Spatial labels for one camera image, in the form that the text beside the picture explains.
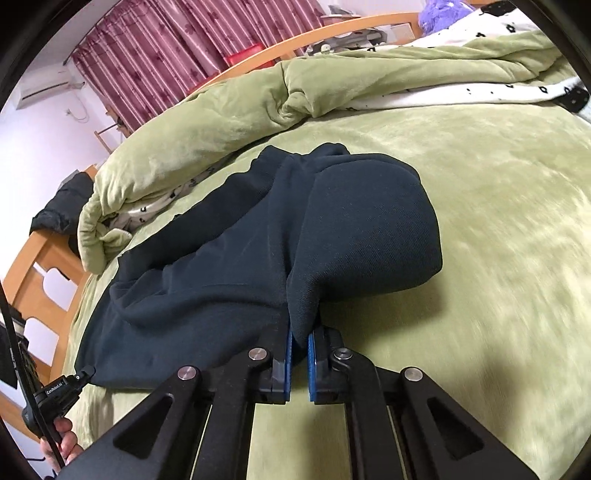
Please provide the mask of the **person's left hand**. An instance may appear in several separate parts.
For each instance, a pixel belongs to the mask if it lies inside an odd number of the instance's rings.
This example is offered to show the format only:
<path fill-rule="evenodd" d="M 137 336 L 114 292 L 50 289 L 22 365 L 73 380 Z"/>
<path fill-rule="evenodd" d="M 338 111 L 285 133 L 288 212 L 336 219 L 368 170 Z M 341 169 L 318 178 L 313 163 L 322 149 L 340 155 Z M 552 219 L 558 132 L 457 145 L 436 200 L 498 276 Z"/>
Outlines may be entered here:
<path fill-rule="evenodd" d="M 60 458 L 65 465 L 69 465 L 84 452 L 84 448 L 78 443 L 73 424 L 68 418 L 57 418 L 54 421 L 54 427 L 61 437 L 60 442 L 56 444 Z M 46 438 L 40 439 L 40 449 L 51 469 L 59 473 L 62 467 Z"/>

